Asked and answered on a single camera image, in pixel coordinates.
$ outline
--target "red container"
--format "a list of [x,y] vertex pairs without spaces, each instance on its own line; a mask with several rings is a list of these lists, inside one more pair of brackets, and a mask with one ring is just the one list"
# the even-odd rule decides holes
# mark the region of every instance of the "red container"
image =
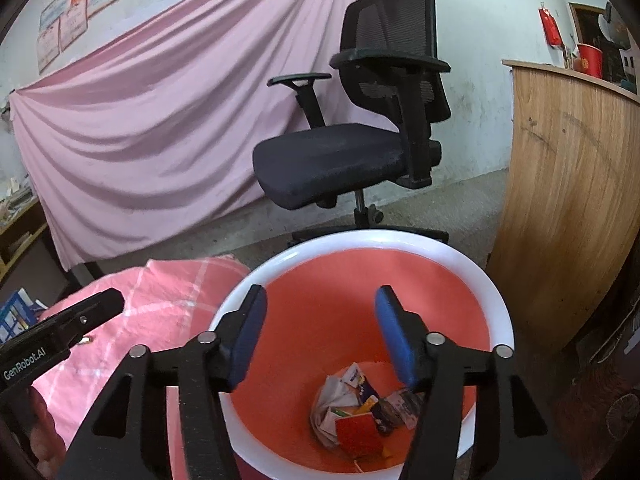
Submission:
[[602,51],[585,43],[578,43],[582,72],[602,79]]

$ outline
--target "white bin rim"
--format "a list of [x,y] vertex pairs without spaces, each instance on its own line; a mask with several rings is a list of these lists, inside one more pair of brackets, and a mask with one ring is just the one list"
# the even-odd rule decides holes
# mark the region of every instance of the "white bin rim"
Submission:
[[[267,285],[278,276],[303,262],[324,254],[350,249],[388,249],[417,254],[432,260],[459,277],[478,300],[489,330],[490,347],[499,344],[514,348],[513,329],[507,307],[495,285],[473,261],[459,251],[430,238],[412,233],[368,229],[350,231],[316,238],[284,251],[263,263],[251,272],[226,297],[220,306],[210,329],[220,322],[222,316],[240,308],[242,300],[252,285]],[[328,480],[330,477],[350,476],[345,473],[330,473],[307,468],[286,460],[258,441],[241,422],[231,402],[231,397],[221,394],[222,410],[235,452],[254,469],[275,480]],[[462,456],[474,442],[476,428],[476,406],[462,422],[458,456]],[[375,472],[354,473],[362,480],[395,480],[402,465]]]

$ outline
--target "metal screw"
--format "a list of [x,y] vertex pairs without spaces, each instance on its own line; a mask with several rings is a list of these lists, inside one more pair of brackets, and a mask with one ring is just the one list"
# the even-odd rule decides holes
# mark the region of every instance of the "metal screw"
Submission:
[[211,331],[202,332],[198,336],[198,342],[202,343],[203,345],[207,345],[207,344],[213,343],[217,338],[218,336],[216,335],[215,332],[211,332]]
[[146,346],[144,345],[135,345],[131,350],[129,350],[129,355],[134,359],[142,357],[144,354],[146,354]]
[[513,357],[513,349],[507,345],[498,345],[495,347],[495,353],[497,353],[503,359],[510,359]]
[[427,343],[440,346],[446,341],[445,337],[440,332],[430,332],[427,334]]

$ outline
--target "concrete floor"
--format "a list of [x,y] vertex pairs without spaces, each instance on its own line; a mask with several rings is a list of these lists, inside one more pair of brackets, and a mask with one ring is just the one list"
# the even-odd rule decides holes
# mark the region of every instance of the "concrete floor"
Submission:
[[[488,253],[493,245],[492,233],[502,209],[506,175],[506,171],[494,171],[457,184],[416,191],[385,182],[367,189],[365,196],[367,204],[373,202],[385,213],[382,225],[447,230],[455,248],[481,262],[481,253]],[[100,267],[108,273],[143,266],[149,259],[180,260],[233,253],[254,268],[286,248],[288,233],[326,222],[353,224],[353,207],[352,194],[341,196],[338,207],[331,210],[311,205],[287,211],[261,199],[165,242],[101,261]]]
[[[484,268],[494,246],[502,212],[507,171],[494,171],[380,207],[385,225],[441,229],[450,234],[449,245]],[[352,225],[347,215],[322,225]],[[290,235],[281,235],[236,249],[235,256],[251,269],[287,248]]]

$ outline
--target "trash bin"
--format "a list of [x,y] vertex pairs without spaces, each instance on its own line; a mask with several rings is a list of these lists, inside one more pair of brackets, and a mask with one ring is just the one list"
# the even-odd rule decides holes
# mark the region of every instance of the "trash bin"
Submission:
[[[414,234],[361,230],[287,250],[232,291],[212,330],[239,308],[253,284],[267,290],[267,317],[248,375],[234,393],[221,395],[222,407],[235,452],[273,479],[327,480],[356,472],[353,463],[322,447],[308,417],[326,376],[352,362],[382,397],[401,386],[374,314],[380,286],[391,285],[406,310],[462,346],[514,345],[504,301],[485,273],[455,249]],[[472,388],[464,412],[459,456],[474,439]],[[385,443],[391,462],[367,463],[364,480],[398,478],[413,436],[402,429]]]

